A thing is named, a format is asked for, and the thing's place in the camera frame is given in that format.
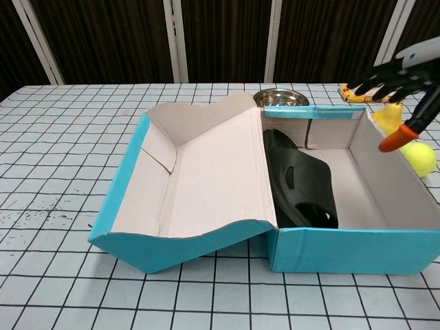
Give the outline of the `yellow-green tennis ball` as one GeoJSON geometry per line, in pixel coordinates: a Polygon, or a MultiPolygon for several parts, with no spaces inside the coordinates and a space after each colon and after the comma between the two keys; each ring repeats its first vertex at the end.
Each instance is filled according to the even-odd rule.
{"type": "Polygon", "coordinates": [[[434,170],[436,154],[427,144],[410,142],[399,150],[419,177],[425,177],[434,170]]]}

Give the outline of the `black rubber slipper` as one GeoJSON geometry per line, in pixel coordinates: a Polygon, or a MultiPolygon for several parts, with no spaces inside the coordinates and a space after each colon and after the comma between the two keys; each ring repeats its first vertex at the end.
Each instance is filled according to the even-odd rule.
{"type": "Polygon", "coordinates": [[[327,163],[277,129],[265,130],[263,143],[278,227],[338,228],[327,163]]]}

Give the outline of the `yellow snack package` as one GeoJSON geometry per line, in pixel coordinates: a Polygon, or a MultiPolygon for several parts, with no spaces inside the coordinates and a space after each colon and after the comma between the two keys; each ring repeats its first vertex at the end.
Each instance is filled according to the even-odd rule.
{"type": "Polygon", "coordinates": [[[380,90],[379,87],[375,87],[367,91],[365,94],[357,96],[355,94],[355,90],[347,88],[346,84],[338,85],[338,93],[340,94],[343,101],[348,103],[371,103],[371,102],[387,103],[389,102],[389,99],[395,94],[395,92],[392,91],[388,95],[384,96],[381,100],[374,100],[373,96],[379,90],[380,90]]]}

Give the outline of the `white grid-patterned table mat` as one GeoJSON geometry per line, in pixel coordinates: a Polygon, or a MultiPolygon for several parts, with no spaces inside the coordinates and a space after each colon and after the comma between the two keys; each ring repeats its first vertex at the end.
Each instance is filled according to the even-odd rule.
{"type": "Polygon", "coordinates": [[[0,330],[440,330],[414,276],[281,274],[256,236],[146,275],[87,237],[139,117],[261,83],[27,86],[0,102],[0,330]]]}

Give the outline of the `stainless steel bowl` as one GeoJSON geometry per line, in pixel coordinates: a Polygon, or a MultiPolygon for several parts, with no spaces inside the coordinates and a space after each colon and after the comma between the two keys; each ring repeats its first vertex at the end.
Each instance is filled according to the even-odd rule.
{"type": "Polygon", "coordinates": [[[309,105],[306,96],[290,89],[264,89],[255,93],[253,99],[259,107],[309,105]]]}

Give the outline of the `yellow pear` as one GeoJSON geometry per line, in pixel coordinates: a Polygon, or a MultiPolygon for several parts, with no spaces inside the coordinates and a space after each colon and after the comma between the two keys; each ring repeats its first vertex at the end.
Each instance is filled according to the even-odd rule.
{"type": "Polygon", "coordinates": [[[401,103],[389,103],[373,113],[372,118],[376,125],[389,136],[398,130],[402,123],[403,106],[401,103]]]}

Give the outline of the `light blue cardboard shoe box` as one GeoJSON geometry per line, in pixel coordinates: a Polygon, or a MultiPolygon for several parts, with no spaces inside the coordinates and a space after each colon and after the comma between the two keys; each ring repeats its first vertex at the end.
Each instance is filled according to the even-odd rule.
{"type": "Polygon", "coordinates": [[[440,205],[364,107],[259,107],[244,92],[142,115],[89,242],[150,274],[267,235],[275,272],[414,274],[440,256],[440,205]],[[279,228],[263,132],[331,170],[338,228],[279,228]]]}

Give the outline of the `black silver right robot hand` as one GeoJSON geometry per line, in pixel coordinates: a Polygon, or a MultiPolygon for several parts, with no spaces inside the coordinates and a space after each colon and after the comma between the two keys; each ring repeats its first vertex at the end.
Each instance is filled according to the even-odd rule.
{"type": "Polygon", "coordinates": [[[391,94],[391,103],[420,91],[425,93],[411,118],[379,144],[381,152],[399,149],[418,138],[440,114],[440,36],[403,49],[389,62],[375,66],[346,86],[357,96],[377,87],[372,99],[379,101],[391,94]]]}

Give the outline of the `dark folding screen white frames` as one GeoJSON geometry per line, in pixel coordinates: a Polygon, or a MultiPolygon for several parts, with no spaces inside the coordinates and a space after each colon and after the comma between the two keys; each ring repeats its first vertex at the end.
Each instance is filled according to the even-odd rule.
{"type": "MultiPolygon", "coordinates": [[[[180,0],[188,79],[261,83],[274,0],[180,0]]],[[[276,83],[345,83],[372,68],[398,0],[282,0],[276,83]]],[[[67,84],[173,81],[163,0],[30,0],[67,84]]],[[[49,78],[0,0],[0,100],[49,78]]]]}

